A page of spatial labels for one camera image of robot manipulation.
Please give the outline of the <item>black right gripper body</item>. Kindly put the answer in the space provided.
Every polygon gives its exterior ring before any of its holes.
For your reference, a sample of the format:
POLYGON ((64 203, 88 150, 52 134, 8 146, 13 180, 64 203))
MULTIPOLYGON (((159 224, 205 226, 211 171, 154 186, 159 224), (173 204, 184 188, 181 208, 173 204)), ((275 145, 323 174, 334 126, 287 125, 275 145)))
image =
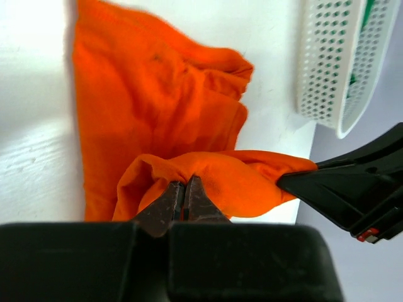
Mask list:
POLYGON ((393 239, 402 232, 402 202, 389 201, 376 206, 349 232, 358 241, 372 244, 393 239))

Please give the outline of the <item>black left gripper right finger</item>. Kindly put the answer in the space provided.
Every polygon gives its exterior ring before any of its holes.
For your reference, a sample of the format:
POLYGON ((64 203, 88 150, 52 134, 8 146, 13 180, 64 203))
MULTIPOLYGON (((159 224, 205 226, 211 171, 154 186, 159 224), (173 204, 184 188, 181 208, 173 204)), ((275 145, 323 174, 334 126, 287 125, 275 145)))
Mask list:
POLYGON ((199 217, 169 231, 167 294, 171 301, 342 301, 330 251, 314 228, 221 223, 199 177, 186 188, 199 217))

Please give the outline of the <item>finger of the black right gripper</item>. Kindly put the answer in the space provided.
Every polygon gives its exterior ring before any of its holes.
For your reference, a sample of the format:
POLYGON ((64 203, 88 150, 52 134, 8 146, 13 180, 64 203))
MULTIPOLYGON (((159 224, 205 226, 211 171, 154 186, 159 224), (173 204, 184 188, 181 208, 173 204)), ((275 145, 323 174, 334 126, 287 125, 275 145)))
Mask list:
POLYGON ((402 202, 402 171, 300 172, 277 182, 344 231, 384 202, 402 202))
POLYGON ((321 172, 401 172, 402 122, 366 145, 317 166, 321 172))

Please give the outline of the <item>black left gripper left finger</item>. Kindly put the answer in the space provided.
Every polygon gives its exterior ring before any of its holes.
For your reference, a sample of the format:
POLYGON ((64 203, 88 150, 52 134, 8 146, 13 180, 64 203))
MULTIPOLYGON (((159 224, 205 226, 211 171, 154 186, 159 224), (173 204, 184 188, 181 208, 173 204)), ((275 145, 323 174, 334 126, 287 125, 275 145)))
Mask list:
POLYGON ((185 187, 170 183, 134 219, 1 226, 2 301, 168 301, 164 240, 185 187))

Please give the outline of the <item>orange t shirt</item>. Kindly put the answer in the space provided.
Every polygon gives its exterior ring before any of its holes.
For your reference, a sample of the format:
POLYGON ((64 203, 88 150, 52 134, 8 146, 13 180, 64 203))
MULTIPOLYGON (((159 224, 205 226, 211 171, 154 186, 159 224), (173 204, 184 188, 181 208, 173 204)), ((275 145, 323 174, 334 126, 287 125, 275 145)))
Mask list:
POLYGON ((254 70, 240 53, 201 45, 156 16, 78 1, 73 64, 87 221, 126 221, 171 182, 201 178, 228 218, 293 199, 277 180, 307 159, 236 150, 254 70))

